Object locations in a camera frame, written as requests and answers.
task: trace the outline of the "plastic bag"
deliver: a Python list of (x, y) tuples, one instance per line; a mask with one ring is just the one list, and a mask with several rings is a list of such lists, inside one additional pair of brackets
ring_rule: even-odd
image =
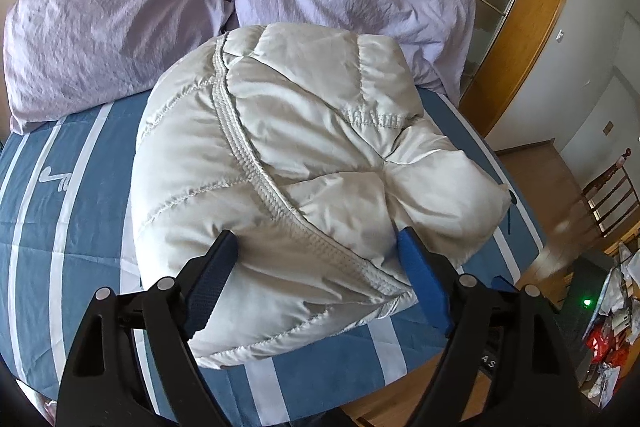
[(599, 373), (596, 377), (596, 381), (591, 386), (591, 389), (587, 393), (587, 398), (596, 398), (602, 392), (602, 373)]
[[(620, 245), (620, 261), (624, 261), (630, 254), (630, 250), (625, 245)], [(625, 278), (631, 277), (640, 286), (640, 251), (637, 251), (631, 259), (623, 263), (620, 269), (625, 274)]]
[(631, 334), (626, 338), (627, 342), (633, 346), (640, 337), (640, 301), (634, 299), (631, 308)]
[(602, 299), (600, 305), (600, 314), (609, 315), (623, 308), (625, 305), (625, 296), (622, 294), (622, 275), (620, 270), (613, 269), (611, 276), (609, 277), (609, 284), (607, 285), (607, 291)]
[(616, 388), (616, 382), (620, 376), (620, 367), (610, 367), (610, 365), (602, 364), (602, 393), (600, 394), (600, 407), (606, 406), (613, 397), (613, 390)]

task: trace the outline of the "blue gripper pad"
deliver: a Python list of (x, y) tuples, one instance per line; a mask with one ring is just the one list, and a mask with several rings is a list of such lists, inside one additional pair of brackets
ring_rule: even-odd
[(496, 275), (491, 280), (491, 288), (494, 290), (498, 290), (498, 292), (512, 292), (512, 293), (518, 292), (518, 289), (516, 288), (516, 286), (511, 284), (502, 275)]
[(215, 241), (205, 256), (189, 261), (200, 264), (196, 265), (198, 274), (186, 295), (188, 315), (182, 329), (188, 339), (207, 325), (237, 260), (238, 238), (232, 232), (223, 231), (220, 240)]
[(398, 232), (400, 264), (428, 323), (448, 336), (454, 328), (450, 298), (458, 273), (443, 255), (429, 252), (411, 227)]

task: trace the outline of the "red bag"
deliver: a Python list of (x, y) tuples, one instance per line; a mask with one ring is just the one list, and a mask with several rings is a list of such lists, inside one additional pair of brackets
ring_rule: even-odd
[(629, 344), (624, 343), (620, 349), (616, 349), (615, 351), (611, 351), (607, 355), (607, 362), (610, 363), (611, 367), (622, 367), (626, 363), (626, 359), (629, 357)]
[(613, 345), (613, 333), (609, 331), (609, 334), (604, 337), (602, 335), (602, 326), (599, 324), (593, 328), (591, 334), (587, 337), (586, 345), (590, 349), (593, 349), (593, 359), (591, 363), (600, 363), (607, 356)]

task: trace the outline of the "wooden door frame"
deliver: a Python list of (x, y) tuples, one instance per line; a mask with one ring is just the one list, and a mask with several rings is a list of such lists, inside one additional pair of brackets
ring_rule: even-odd
[(460, 111), (482, 136), (498, 122), (526, 80), (566, 0), (515, 0)]

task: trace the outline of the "jacket seam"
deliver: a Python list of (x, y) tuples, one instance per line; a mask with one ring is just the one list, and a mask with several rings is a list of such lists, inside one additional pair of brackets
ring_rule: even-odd
[(189, 86), (186, 89), (181, 90), (178, 94), (174, 95), (170, 100), (163, 103), (161, 107), (158, 108), (158, 110), (154, 111), (153, 115), (147, 118), (145, 128), (143, 129), (142, 133), (140, 133), (140, 138), (138, 139), (138, 143), (139, 144), (142, 143), (142, 140), (144, 140), (147, 136), (149, 136), (149, 134), (151, 134), (151, 132), (160, 125), (161, 121), (164, 120), (164, 117), (169, 113), (169, 111), (172, 108), (174, 108), (174, 106), (178, 102), (180, 102), (181, 99), (185, 98), (186, 96), (189, 96), (192, 92), (196, 90), (200, 90), (200, 89), (203, 89), (204, 87), (212, 86), (213, 83), (215, 83), (214, 77), (208, 76), (206, 78), (200, 78), (195, 82), (192, 82), (191, 84), (189, 84)]
[(360, 84), (360, 103), (366, 105), (364, 99), (364, 79), (362, 77), (362, 59), (360, 57), (360, 36), (356, 35), (356, 60), (358, 65), (358, 83)]
[[(397, 114), (385, 114), (377, 112), (354, 111), (353, 117), (343, 114), (347, 122), (357, 125), (369, 125), (373, 127), (384, 127), (390, 129), (404, 129), (412, 120), (410, 116), (399, 116)], [(367, 117), (374, 117), (378, 121), (366, 121)]]
[(323, 319), (326, 319), (334, 310), (335, 310), (335, 307), (326, 308), (322, 313), (313, 315), (312, 317), (309, 317), (306, 321), (303, 321), (302, 323), (290, 328), (287, 331), (283, 331), (282, 333), (278, 333), (277, 335), (269, 337), (268, 339), (264, 339), (253, 344), (246, 344), (244, 346), (232, 347), (231, 349), (225, 349), (224, 351), (217, 351), (215, 353), (212, 353), (211, 355), (207, 355), (206, 357), (201, 357), (201, 358), (206, 359), (212, 356), (224, 357), (224, 356), (233, 355), (242, 349), (255, 349), (255, 347), (271, 344), (273, 341), (283, 339), (285, 337), (292, 335), (293, 333), (298, 333), (299, 331), (313, 325), (314, 323), (322, 321)]
[(204, 194), (206, 192), (211, 192), (212, 190), (218, 190), (219, 188), (235, 187), (236, 185), (239, 185), (242, 183), (248, 183), (248, 181), (244, 178), (236, 178), (234, 180), (225, 180), (221, 182), (209, 183), (206, 185), (202, 185), (198, 188), (192, 188), (188, 190), (186, 193), (182, 193), (180, 196), (175, 196), (170, 200), (166, 200), (163, 204), (159, 205), (155, 211), (147, 214), (147, 217), (145, 217), (145, 220), (142, 222), (142, 224), (138, 228), (138, 233), (136, 234), (136, 237), (140, 237), (140, 234), (143, 232), (143, 230), (145, 230), (145, 228), (148, 225), (150, 225), (152, 222), (158, 219), (158, 217), (161, 216), (161, 214), (164, 213), (165, 211), (170, 210), (171, 208), (174, 208), (174, 206), (184, 203), (185, 201), (197, 195)]

